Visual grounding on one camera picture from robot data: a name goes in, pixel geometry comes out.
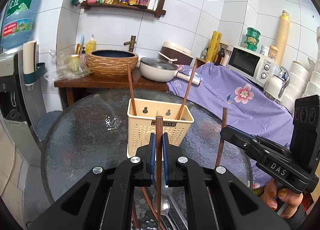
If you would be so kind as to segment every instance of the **phone camera lens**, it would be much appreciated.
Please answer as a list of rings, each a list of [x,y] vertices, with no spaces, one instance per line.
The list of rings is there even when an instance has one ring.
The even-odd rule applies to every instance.
[[[315,121],[315,118],[316,118],[316,111],[314,108],[312,108],[309,114],[309,122],[313,123]]]
[[[298,108],[296,108],[296,110],[294,111],[294,118],[295,119],[298,119],[299,118],[299,109]]]
[[[307,108],[304,106],[301,109],[301,116],[300,116],[301,122],[305,122],[307,119]]]

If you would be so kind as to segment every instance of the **black sleeve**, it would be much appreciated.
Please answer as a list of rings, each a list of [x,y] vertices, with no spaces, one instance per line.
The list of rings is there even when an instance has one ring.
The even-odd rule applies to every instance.
[[[290,217],[289,219],[286,219],[288,225],[290,226],[291,230],[297,230],[298,227],[302,224],[303,220],[306,218],[307,214],[304,211],[303,205],[300,204],[298,207],[296,213]]]

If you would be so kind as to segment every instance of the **purple cloth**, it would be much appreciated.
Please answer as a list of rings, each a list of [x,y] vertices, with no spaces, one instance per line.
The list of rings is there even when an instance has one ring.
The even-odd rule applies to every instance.
[[[183,66],[191,74],[190,66]],[[222,108],[228,108],[228,125],[249,134],[263,136],[289,147],[293,132],[292,116],[283,106],[269,100],[261,89],[238,72],[213,63],[196,69],[201,77],[199,87],[192,85],[188,100],[210,110],[222,119]],[[184,97],[188,83],[175,77],[167,83],[172,94]],[[266,185],[270,176],[251,160],[254,186]]]

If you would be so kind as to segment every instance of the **blue gripper pad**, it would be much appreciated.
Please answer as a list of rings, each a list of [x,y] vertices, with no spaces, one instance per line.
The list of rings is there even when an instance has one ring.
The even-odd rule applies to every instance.
[[[150,179],[151,179],[151,184],[153,184],[153,179],[155,177],[155,158],[156,158],[156,135],[153,135],[153,140],[152,140],[152,151],[151,151],[151,162],[150,162]]]
[[[167,145],[166,145],[166,142],[165,142],[164,134],[162,135],[162,150],[163,150],[164,180],[165,180],[165,184],[168,185],[168,182],[169,182],[169,166],[168,166]]]

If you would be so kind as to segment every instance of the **fingernail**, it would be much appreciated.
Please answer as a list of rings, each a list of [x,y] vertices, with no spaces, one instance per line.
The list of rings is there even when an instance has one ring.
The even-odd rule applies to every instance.
[[[285,197],[287,195],[287,193],[288,193],[287,190],[285,188],[282,188],[279,191],[278,196],[283,198],[283,197]]]

